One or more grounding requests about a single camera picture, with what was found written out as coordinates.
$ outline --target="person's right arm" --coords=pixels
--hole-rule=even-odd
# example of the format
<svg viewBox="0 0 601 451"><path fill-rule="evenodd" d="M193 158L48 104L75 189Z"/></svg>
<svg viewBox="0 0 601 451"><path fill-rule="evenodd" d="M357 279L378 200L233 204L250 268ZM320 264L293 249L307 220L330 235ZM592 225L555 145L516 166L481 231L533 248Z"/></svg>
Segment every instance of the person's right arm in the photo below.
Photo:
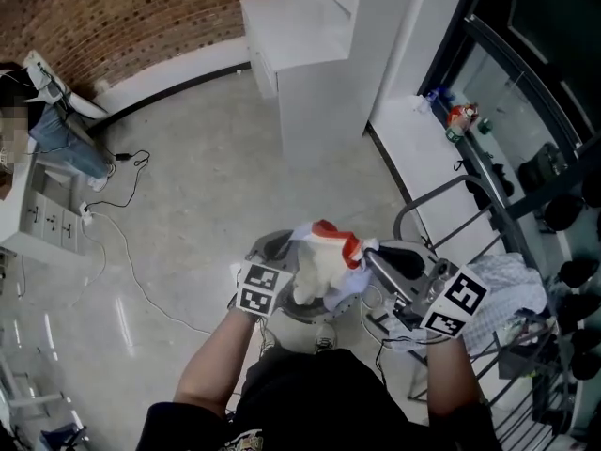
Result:
<svg viewBox="0 0 601 451"><path fill-rule="evenodd" d="M463 339L430 345L427 356L430 427L438 428L464 451L501 451Z"/></svg>

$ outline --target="checkered cloth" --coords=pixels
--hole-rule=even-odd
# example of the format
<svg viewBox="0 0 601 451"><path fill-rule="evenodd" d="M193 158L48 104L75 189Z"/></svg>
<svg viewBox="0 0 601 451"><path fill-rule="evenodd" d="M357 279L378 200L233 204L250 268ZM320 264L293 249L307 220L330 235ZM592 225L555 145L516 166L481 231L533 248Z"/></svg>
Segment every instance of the checkered cloth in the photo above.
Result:
<svg viewBox="0 0 601 451"><path fill-rule="evenodd" d="M500 256L482 256L468 267L480 277L490 295L475 318L468 322L463 338L469 353L477 353L490 344L491 335L498 331L508 319L520 309L530 309L540 313L547 305L547 294L541 275L526 267L521 254L511 253ZM386 302L389 314L393 311L393 302ZM390 338L407 336L418 341L427 339L425 329L410 332L400 321L389 327ZM418 350L423 345L411 342L393 342L398 352Z"/></svg>

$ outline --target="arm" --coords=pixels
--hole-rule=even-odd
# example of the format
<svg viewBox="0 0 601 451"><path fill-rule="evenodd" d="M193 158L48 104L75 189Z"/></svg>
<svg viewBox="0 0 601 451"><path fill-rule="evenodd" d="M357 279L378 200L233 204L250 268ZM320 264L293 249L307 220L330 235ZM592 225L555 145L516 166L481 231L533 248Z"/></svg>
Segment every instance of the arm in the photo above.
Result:
<svg viewBox="0 0 601 451"><path fill-rule="evenodd" d="M179 380L174 402L193 404L225 417L253 335L254 317L230 310L196 352Z"/></svg>
<svg viewBox="0 0 601 451"><path fill-rule="evenodd" d="M430 416L445 417L480 402L480 386L462 338L428 346L427 355Z"/></svg>

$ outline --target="black t-shirt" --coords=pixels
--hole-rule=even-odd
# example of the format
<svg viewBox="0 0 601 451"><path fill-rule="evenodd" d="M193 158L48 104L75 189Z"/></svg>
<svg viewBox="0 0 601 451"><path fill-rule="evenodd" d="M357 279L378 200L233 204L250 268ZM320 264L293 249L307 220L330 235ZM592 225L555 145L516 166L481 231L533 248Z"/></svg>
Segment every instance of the black t-shirt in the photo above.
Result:
<svg viewBox="0 0 601 451"><path fill-rule="evenodd" d="M477 405L426 428L408 421L376 375L349 350L298 354L243 394L226 422L189 404L150 407L138 451L317 449L500 450Z"/></svg>
<svg viewBox="0 0 601 451"><path fill-rule="evenodd" d="M24 102L38 96L38 91L29 78L26 69L12 70L6 74L0 74L0 111L2 117L13 117L12 109L15 107L27 107L28 130L34 128L46 104L38 101Z"/></svg>

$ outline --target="jeans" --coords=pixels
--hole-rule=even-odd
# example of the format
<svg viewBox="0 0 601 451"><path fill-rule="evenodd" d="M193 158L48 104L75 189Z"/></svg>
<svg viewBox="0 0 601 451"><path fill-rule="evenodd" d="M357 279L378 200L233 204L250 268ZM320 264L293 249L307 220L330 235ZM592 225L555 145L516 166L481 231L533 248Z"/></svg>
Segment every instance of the jeans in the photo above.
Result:
<svg viewBox="0 0 601 451"><path fill-rule="evenodd" d="M100 153L84 142L69 127L51 105L46 105L34 128L29 131L43 152L52 152L60 160L95 179L108 174L108 166Z"/></svg>

